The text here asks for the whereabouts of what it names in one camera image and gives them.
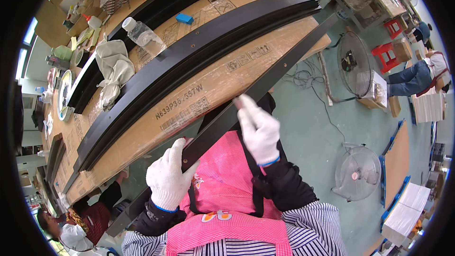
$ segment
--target blue eraser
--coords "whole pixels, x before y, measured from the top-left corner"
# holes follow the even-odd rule
[[[182,23],[185,23],[185,24],[188,24],[188,25],[190,25],[194,21],[193,17],[191,17],[189,15],[186,15],[186,14],[183,14],[183,13],[179,13],[175,17],[175,19],[177,19],[177,21],[179,21],[179,22],[182,22]]]

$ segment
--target striped shirt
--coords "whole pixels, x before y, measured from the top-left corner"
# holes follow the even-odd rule
[[[335,206],[316,201],[297,210],[285,211],[281,215],[281,219],[286,224],[289,244],[295,256],[347,255],[341,240],[338,209]],[[160,236],[144,236],[137,231],[128,231],[122,243],[122,252],[125,256],[165,255],[167,240],[167,232]],[[195,247],[178,255],[268,256],[275,255],[275,245],[267,242],[226,238]]]

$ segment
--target pink checkered apron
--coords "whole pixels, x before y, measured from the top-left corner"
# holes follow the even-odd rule
[[[190,211],[186,194],[180,209],[187,218],[168,230],[166,255],[175,256],[224,238],[268,242],[276,245],[277,255],[292,255],[281,212],[272,200],[264,199],[262,218],[248,215],[255,211],[253,175],[237,132],[224,134],[200,160],[192,182],[198,210],[210,213],[196,215]]]

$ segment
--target plastic lid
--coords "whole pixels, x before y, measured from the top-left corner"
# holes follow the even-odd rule
[[[88,20],[90,20],[90,18],[91,18],[91,15],[90,15],[90,16],[87,16],[86,14],[83,14],[83,13],[82,13],[82,15],[87,19],[87,22],[88,22]]]
[[[133,17],[126,18],[122,23],[122,28],[124,28],[127,32],[133,31],[135,26],[136,20],[134,20]]]

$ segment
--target red plastic stool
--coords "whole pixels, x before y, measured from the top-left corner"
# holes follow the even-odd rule
[[[384,27],[390,32],[390,38],[393,40],[403,32],[400,21],[393,19],[384,24]]]
[[[389,51],[393,51],[393,50],[394,50],[394,46],[390,42],[390,43],[387,43],[384,45],[378,45],[376,48],[372,49],[372,51],[371,51],[371,54],[377,55],[382,62],[382,65],[383,65],[383,68],[381,69],[382,74],[386,73],[387,71],[391,70],[392,68],[394,68],[395,66],[397,66],[401,63],[398,60],[398,58],[396,58],[396,56],[394,59],[392,59],[390,57]],[[389,60],[387,62],[384,60],[384,58],[382,56],[383,53],[386,53],[387,57],[389,58]]]

